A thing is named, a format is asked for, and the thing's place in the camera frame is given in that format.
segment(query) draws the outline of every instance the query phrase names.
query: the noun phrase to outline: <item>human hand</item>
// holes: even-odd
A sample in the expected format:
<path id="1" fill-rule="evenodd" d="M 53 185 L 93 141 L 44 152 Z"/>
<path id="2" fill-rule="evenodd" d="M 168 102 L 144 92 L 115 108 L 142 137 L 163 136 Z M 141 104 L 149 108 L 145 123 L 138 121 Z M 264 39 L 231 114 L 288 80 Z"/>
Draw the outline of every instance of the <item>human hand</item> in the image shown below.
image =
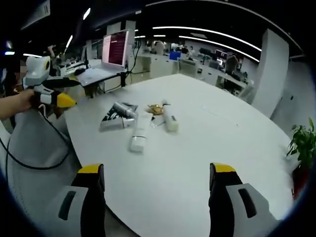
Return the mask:
<path id="1" fill-rule="evenodd" d="M 19 94 L 15 95 L 17 111 L 19 111 L 19 113 L 26 111 L 32 106 L 30 100 L 33 95 L 34 91 L 32 89 L 23 90 Z"/>

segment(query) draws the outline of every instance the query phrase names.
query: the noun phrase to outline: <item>white table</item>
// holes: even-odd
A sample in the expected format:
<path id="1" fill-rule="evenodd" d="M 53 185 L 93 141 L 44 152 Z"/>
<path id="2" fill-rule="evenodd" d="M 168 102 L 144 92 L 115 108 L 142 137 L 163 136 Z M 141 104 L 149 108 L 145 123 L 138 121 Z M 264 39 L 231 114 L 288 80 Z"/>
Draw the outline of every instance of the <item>white table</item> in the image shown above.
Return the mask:
<path id="1" fill-rule="evenodd" d="M 143 154 L 128 150 L 132 129 L 98 132 L 115 101 L 143 109 L 163 98 L 180 130 L 151 127 Z M 202 81 L 176 74 L 133 84 L 68 110 L 66 121 L 81 164 L 104 164 L 108 207 L 142 237 L 209 236 L 211 162 L 234 167 L 276 218 L 292 206 L 288 136 L 249 104 Z"/>

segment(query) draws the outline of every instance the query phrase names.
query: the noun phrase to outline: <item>ceiling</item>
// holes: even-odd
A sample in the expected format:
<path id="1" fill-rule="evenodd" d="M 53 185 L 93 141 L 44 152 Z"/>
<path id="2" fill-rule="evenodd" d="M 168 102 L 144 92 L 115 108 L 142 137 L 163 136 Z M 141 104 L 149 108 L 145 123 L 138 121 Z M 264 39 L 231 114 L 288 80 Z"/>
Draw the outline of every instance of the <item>ceiling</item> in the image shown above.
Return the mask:
<path id="1" fill-rule="evenodd" d="M 56 45 L 59 53 L 65 49 L 70 37 L 74 38 L 71 47 L 82 44 L 87 39 L 99 39 L 106 34 L 106 26 L 122 19 L 135 20 L 138 35 L 167 35 L 169 39 L 178 39 L 179 35 L 190 36 L 201 33 L 192 30 L 164 29 L 153 30 L 156 26 L 186 26 L 203 28 L 225 33 L 257 47 L 261 47 L 262 35 L 267 28 L 272 29 L 284 38 L 290 47 L 290 56 L 302 54 L 313 47 L 311 31 L 306 19 L 310 8 L 304 4 L 293 4 L 285 0 L 178 0 L 161 4 L 148 5 L 156 0 L 90 0 L 76 1 L 51 0 L 50 16 L 20 30 L 30 14 L 44 0 L 17 1 L 11 0 L 8 8 L 19 5 L 18 17 L 12 21 L 3 19 L 6 25 L 2 28 L 4 40 L 13 42 L 14 50 L 42 55 L 48 45 Z M 91 7 L 91 13 L 83 21 L 82 16 Z M 278 25 L 258 16 L 260 14 Z M 243 51 L 255 58 L 260 52 L 235 39 L 212 33 L 203 33 L 208 40 L 219 42 Z"/>

